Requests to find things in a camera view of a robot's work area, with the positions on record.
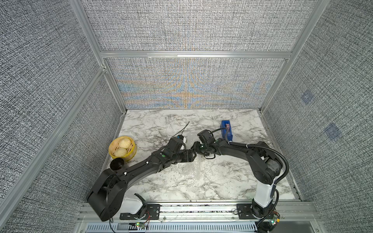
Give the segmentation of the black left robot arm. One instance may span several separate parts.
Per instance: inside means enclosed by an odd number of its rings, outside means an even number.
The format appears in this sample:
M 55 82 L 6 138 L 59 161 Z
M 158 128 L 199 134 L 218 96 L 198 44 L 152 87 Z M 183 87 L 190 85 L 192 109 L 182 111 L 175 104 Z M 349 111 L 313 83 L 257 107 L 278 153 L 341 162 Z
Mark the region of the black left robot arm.
M 126 199 L 127 189 L 172 164 L 193 162 L 196 152 L 185 147 L 183 140 L 172 137 L 166 146 L 131 167 L 126 168 L 122 158 L 114 159 L 112 167 L 100 174 L 87 194 L 87 202 L 101 221 L 110 220 L 122 206 L 127 208 L 125 213 L 142 219 L 146 215 L 147 202 L 139 194 L 135 194 L 134 199 Z

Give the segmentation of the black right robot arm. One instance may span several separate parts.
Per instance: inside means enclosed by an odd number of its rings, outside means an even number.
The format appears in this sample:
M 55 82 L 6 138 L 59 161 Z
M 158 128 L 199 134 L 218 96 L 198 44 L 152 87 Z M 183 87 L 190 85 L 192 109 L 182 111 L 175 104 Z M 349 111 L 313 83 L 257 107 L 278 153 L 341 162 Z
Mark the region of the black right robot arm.
M 194 142 L 192 146 L 195 153 L 203 156 L 233 156 L 249 163 L 257 179 L 256 193 L 251 206 L 252 214 L 258 219 L 269 216 L 277 205 L 274 201 L 274 197 L 278 197 L 275 194 L 276 186 L 289 172 L 286 158 L 263 141 L 244 144 L 233 142 L 226 136 L 216 139 L 210 130 L 203 130 L 197 136 L 199 141 Z

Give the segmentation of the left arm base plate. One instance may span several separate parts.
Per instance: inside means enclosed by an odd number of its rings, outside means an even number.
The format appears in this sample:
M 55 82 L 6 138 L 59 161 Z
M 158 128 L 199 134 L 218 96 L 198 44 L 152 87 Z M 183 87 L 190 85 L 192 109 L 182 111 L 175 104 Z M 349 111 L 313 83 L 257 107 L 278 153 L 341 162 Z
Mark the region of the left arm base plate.
M 145 207 L 140 208 L 140 210 L 135 214 L 121 213 L 120 220 L 158 220 L 160 214 L 159 204 L 147 204 Z

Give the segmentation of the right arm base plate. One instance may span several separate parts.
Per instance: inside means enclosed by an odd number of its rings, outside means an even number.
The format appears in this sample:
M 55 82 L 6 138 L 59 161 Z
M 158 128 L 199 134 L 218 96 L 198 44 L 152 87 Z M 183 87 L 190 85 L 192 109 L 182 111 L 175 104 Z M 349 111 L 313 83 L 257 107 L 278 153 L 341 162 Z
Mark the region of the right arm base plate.
M 239 219 L 261 219 L 261 209 L 257 204 L 239 203 L 236 205 Z

